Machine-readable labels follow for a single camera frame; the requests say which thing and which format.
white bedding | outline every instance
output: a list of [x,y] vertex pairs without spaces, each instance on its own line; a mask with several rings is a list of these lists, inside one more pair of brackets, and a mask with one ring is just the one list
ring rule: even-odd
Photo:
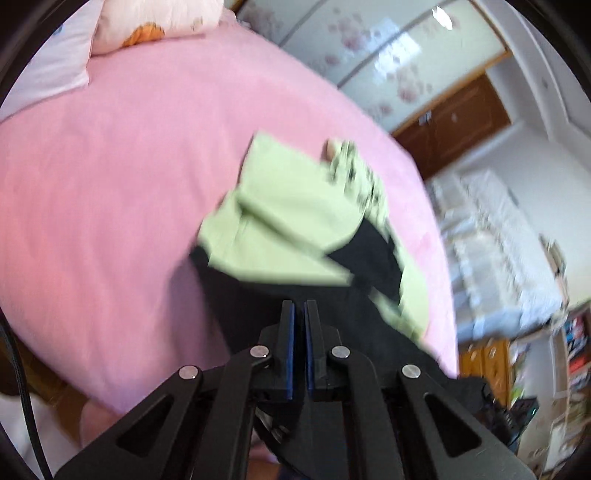
[[492,171],[446,173],[429,188],[446,243],[459,343],[518,336],[560,309],[540,239]]

pillow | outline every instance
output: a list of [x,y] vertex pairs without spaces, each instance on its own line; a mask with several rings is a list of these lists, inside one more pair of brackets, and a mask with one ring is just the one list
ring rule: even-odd
[[223,0],[106,0],[92,54],[203,33],[217,26],[222,9]]
[[88,85],[86,63],[104,0],[90,0],[47,39],[0,106],[0,122],[46,98]]

pink bedsheet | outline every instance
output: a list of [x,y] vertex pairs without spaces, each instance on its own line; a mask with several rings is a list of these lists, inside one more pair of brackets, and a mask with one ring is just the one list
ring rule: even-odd
[[125,412],[183,364],[227,352],[187,253],[253,133],[320,158],[357,142],[427,277],[425,344],[457,347],[446,259],[408,154],[351,101],[237,25],[89,63],[88,88],[0,125],[0,301],[17,334],[93,399]]

cabinet door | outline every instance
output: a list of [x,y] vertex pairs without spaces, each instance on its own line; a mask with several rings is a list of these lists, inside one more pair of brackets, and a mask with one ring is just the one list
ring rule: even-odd
[[433,109],[430,121],[438,167],[511,123],[488,77],[483,75]]
[[429,178],[437,171],[437,156],[433,150],[433,142],[428,123],[431,112],[423,115],[396,137],[396,141],[410,153],[417,164],[421,177]]
[[463,377],[484,377],[481,349],[469,349],[460,356],[460,375]]
[[491,385],[495,397],[506,405],[509,392],[508,342],[500,340],[482,350],[484,376]]

light green cloth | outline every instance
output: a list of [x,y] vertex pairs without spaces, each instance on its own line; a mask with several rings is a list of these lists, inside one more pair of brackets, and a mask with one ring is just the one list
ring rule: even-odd
[[329,141],[318,163],[260,132],[239,184],[203,221],[198,243],[209,265],[241,281],[349,286],[352,273],[326,255],[347,245],[366,217],[392,236],[402,270],[400,304],[377,290],[369,298],[389,325],[418,340],[427,329],[422,273],[391,231],[382,181],[351,142]]

